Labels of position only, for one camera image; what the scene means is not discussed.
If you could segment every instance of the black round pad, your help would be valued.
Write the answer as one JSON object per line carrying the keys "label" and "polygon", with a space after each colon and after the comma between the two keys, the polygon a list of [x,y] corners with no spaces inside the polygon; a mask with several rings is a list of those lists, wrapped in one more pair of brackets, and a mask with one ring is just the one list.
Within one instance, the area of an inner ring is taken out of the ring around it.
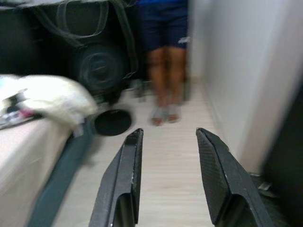
{"label": "black round pad", "polygon": [[101,113],[94,121],[99,135],[116,136],[127,131],[132,125],[132,117],[125,110],[108,110]]}

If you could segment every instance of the foot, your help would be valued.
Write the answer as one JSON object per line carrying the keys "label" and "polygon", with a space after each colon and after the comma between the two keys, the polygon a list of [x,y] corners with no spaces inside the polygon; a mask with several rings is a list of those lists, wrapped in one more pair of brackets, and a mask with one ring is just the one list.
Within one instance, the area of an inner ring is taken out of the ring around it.
{"label": "foot", "polygon": [[169,105],[169,115],[168,121],[169,123],[175,123],[180,120],[180,109],[176,104]]}
{"label": "foot", "polygon": [[164,107],[157,107],[152,114],[151,122],[155,126],[163,125],[166,120],[167,110]]}

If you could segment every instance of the clothing pile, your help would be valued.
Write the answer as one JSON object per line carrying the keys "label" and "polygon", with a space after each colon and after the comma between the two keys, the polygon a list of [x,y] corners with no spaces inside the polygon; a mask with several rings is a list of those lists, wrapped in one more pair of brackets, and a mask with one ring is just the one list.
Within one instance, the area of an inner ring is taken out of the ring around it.
{"label": "clothing pile", "polygon": [[92,96],[74,80],[0,75],[0,129],[45,116],[81,133],[84,119],[96,111]]}

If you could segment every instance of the navy blue shorts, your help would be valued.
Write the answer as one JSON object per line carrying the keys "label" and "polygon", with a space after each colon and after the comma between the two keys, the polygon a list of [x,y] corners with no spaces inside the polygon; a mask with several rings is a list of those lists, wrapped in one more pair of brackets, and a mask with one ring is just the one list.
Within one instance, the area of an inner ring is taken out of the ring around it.
{"label": "navy blue shorts", "polygon": [[146,51],[164,46],[186,48],[187,0],[139,4],[138,8]]}

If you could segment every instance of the person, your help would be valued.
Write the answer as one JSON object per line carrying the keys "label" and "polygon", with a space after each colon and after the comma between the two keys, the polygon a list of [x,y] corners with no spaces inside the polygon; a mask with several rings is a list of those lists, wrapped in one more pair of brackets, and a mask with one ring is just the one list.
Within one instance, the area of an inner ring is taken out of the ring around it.
{"label": "person", "polygon": [[188,2],[138,0],[137,5],[148,75],[157,97],[151,121],[156,126],[166,120],[176,122],[180,119],[179,104],[186,72]]}

